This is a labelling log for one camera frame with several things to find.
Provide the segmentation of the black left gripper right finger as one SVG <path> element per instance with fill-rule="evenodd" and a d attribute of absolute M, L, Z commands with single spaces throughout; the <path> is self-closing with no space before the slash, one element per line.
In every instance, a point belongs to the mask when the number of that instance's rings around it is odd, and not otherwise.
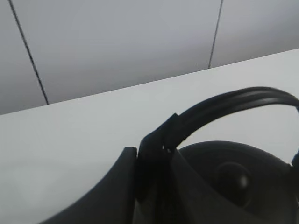
<path fill-rule="evenodd" d="M 171 189 L 188 224 L 296 224 L 293 168 L 260 149 L 181 149 Z"/>

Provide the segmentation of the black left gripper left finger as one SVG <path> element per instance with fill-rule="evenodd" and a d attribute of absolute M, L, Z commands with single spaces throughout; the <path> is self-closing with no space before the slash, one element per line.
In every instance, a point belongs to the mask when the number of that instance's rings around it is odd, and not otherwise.
<path fill-rule="evenodd" d="M 130 224 L 135 207 L 137 149 L 126 147 L 108 173 L 74 204 L 44 224 Z"/>

